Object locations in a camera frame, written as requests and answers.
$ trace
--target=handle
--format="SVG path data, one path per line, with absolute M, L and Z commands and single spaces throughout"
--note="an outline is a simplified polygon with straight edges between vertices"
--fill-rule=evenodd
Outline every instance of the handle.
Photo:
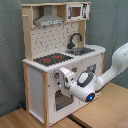
M 72 7 L 71 6 L 69 6 L 69 11 L 70 11 L 70 16 L 68 16 L 68 19 L 71 19 L 71 17 L 72 17 Z

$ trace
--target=knob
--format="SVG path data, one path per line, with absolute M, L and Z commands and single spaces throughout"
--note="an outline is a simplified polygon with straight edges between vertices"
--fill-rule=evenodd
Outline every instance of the knob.
M 54 78 L 55 78 L 55 79 L 58 79 L 58 78 L 59 78 L 59 72 L 56 72 L 56 73 L 54 74 Z
M 73 72 L 77 72 L 77 67 L 73 67 L 73 68 L 72 68 L 72 71 L 73 71 Z

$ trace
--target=wooden panel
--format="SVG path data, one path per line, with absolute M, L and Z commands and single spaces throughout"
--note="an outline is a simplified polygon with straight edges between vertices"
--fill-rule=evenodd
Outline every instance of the wooden panel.
M 66 4 L 87 4 L 91 2 L 66 2 L 66 3 L 42 3 L 42 4 L 21 4 L 21 6 L 43 6 L 43 5 L 66 5 Z
M 79 33 L 82 35 L 82 41 L 78 41 L 78 46 L 85 47 L 86 20 L 79 21 Z
M 33 61 L 32 44 L 31 44 L 31 27 L 32 27 L 31 7 L 23 7 L 22 14 L 23 14 L 25 57 L 26 57 L 26 59 Z
M 28 23 L 30 27 L 33 25 L 33 10 L 32 7 L 22 7 L 22 15 L 27 15 L 27 22 L 24 22 L 25 24 Z
M 74 112 L 72 118 L 87 128 L 115 128 L 128 118 L 128 89 L 109 83 L 101 97 Z
M 44 126 L 49 128 L 49 104 L 48 104 L 48 73 L 43 72 L 43 106 L 44 106 Z
M 30 111 L 30 90 L 29 90 L 29 75 L 28 65 L 23 63 L 24 66 L 24 81 L 25 81 L 25 94 L 26 94 L 26 110 Z
M 0 128 L 45 128 L 37 119 L 23 109 L 0 117 Z M 50 128 L 81 128 L 68 118 L 57 122 Z
M 103 68 L 104 68 L 104 53 L 102 53 L 101 75 L 103 73 Z
M 67 11 L 66 5 L 58 5 L 57 6 L 57 16 L 63 18 L 65 21 L 67 20 Z

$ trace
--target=oven window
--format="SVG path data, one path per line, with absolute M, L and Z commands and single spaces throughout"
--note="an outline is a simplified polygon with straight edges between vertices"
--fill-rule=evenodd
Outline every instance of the oven window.
M 66 106 L 70 105 L 73 103 L 73 96 L 71 95 L 70 97 L 64 96 L 61 93 L 61 90 L 57 91 L 55 93 L 55 106 L 56 106 L 56 111 L 61 110 L 62 108 L 65 108 Z
M 81 7 L 72 7 L 72 17 L 80 16 Z

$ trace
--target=faucet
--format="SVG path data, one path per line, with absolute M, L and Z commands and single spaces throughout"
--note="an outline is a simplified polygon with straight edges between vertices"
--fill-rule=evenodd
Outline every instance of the faucet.
M 73 44 L 72 39 L 75 35 L 79 35 L 80 36 L 80 41 L 82 41 L 82 35 L 80 33 L 74 33 L 71 38 L 70 38 L 70 43 L 67 45 L 68 49 L 72 49 L 73 47 L 75 47 L 75 44 Z

